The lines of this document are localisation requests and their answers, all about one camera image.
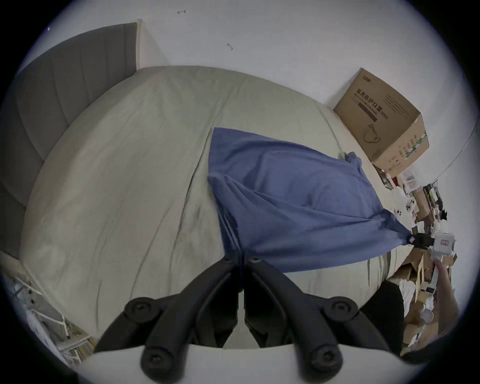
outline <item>black object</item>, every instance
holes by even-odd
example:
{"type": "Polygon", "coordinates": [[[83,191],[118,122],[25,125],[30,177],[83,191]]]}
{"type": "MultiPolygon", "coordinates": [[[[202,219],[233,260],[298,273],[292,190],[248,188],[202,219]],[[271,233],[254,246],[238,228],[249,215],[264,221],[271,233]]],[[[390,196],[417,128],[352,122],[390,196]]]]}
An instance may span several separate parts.
{"type": "Polygon", "coordinates": [[[248,259],[243,268],[236,260],[243,258],[224,257],[178,295],[129,301],[95,352],[145,345],[144,373],[157,382],[174,382],[182,375],[188,344],[223,347],[237,324],[242,289],[245,323],[258,345],[296,344],[300,371],[310,381],[323,382],[338,373],[342,366],[338,343],[390,350],[352,300],[307,295],[257,257],[248,259]]]}
{"type": "Polygon", "coordinates": [[[398,285],[384,281],[360,310],[382,334],[392,353],[400,356],[403,348],[404,308],[398,285]]]}
{"type": "Polygon", "coordinates": [[[416,233],[410,237],[410,244],[412,244],[414,248],[427,249],[433,246],[434,241],[435,239],[426,233],[416,233]]]}

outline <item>wrinkled fabric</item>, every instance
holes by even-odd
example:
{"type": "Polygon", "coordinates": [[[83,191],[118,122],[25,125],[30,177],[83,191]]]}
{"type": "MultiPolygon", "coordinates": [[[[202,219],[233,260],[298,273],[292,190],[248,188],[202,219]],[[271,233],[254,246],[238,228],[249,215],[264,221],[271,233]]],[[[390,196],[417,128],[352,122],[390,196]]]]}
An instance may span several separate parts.
{"type": "Polygon", "coordinates": [[[409,230],[382,207],[351,152],[215,128],[208,182],[223,246],[282,272],[356,263],[406,245],[409,230]]]}

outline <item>bed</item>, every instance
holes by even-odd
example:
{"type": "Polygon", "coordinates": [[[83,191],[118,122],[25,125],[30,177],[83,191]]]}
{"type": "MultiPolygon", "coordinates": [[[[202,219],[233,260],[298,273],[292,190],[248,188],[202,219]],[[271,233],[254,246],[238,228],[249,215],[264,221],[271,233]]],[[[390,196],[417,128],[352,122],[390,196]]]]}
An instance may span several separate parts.
{"type": "MultiPolygon", "coordinates": [[[[139,39],[127,37],[125,25],[124,63],[136,63],[139,39]]],[[[206,181],[213,127],[332,157],[354,151],[383,206],[399,208],[338,116],[315,100],[222,69],[126,68],[42,153],[37,175],[29,175],[31,190],[23,191],[24,217],[11,214],[21,238],[0,242],[50,303],[86,332],[100,336],[131,298],[178,293],[223,256],[206,181]]],[[[12,191],[5,190],[0,201],[12,191]]],[[[9,231],[4,239],[16,235],[9,231]]],[[[307,293],[347,296],[361,306],[408,252],[402,246],[365,262],[287,276],[307,293]]]]}

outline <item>cardboard box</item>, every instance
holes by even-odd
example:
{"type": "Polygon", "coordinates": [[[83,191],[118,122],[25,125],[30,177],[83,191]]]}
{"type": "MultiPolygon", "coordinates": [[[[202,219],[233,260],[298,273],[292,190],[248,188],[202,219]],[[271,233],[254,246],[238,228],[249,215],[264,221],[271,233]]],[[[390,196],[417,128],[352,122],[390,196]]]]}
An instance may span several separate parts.
{"type": "Polygon", "coordinates": [[[428,148],[420,112],[387,83],[361,69],[334,109],[369,160],[395,177],[428,148]]]}
{"type": "Polygon", "coordinates": [[[407,324],[403,331],[403,343],[408,345],[413,344],[413,338],[416,337],[421,331],[423,331],[423,329],[424,326],[407,324]]]}
{"type": "Polygon", "coordinates": [[[392,275],[392,278],[410,280],[410,274],[412,273],[412,266],[410,264],[402,265],[392,275]]]}
{"type": "Polygon", "coordinates": [[[427,197],[423,193],[422,187],[414,190],[412,195],[415,197],[415,201],[417,202],[417,206],[420,210],[417,213],[417,221],[419,221],[426,218],[430,214],[430,205],[428,204],[427,197]]]}

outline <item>white wall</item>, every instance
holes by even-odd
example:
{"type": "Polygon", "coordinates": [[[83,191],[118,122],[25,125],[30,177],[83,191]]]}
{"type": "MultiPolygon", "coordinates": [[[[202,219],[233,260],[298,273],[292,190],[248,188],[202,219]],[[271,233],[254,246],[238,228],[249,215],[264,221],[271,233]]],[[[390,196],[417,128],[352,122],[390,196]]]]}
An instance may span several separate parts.
{"type": "MultiPolygon", "coordinates": [[[[205,65],[286,85],[334,107],[360,67],[382,78],[423,114],[430,149],[415,163],[435,179],[467,141],[478,110],[465,77],[436,31],[408,3],[369,1],[78,1],[37,41],[23,65],[57,43],[141,18],[142,65],[205,65]]],[[[474,143],[439,188],[459,238],[454,285],[466,302],[478,265],[478,157],[474,143]]]]}

